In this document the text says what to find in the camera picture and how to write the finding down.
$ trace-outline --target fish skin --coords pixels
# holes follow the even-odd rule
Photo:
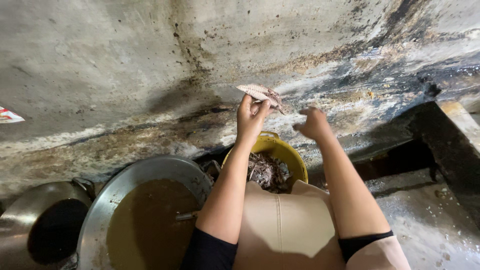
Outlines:
[[[245,92],[247,95],[250,95],[253,98],[258,99],[259,101],[264,101],[266,99],[270,100],[270,107],[285,115],[282,108],[282,99],[280,98],[279,94],[272,89],[256,84],[240,85],[237,86],[237,89]]]

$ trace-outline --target left hand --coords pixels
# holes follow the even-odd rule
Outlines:
[[[250,150],[262,131],[265,117],[273,110],[270,109],[269,100],[254,103],[252,97],[245,94],[237,111],[237,141],[235,144],[245,144]]]

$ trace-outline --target brown water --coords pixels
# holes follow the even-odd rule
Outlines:
[[[195,197],[177,181],[151,180],[133,189],[113,212],[108,227],[112,267],[178,269],[196,219],[175,221],[175,216],[196,210]]]

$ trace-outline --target stainless steel pot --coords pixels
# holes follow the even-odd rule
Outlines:
[[[62,256],[75,252],[74,232],[91,204],[87,188],[78,181],[47,183],[26,191],[0,217],[1,268],[57,269]]]
[[[191,160],[163,155],[134,163],[105,185],[88,211],[78,239],[77,269],[112,269],[106,242],[113,211],[138,185],[162,178],[184,184],[197,199],[199,207],[204,205],[212,189],[210,178]]]

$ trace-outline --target concrete wall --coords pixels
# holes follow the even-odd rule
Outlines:
[[[0,197],[221,149],[245,83],[284,97],[288,114],[265,129],[314,166],[318,151],[290,128],[300,108],[352,136],[477,91],[479,13],[473,0],[3,0],[0,106],[26,121],[0,126]]]

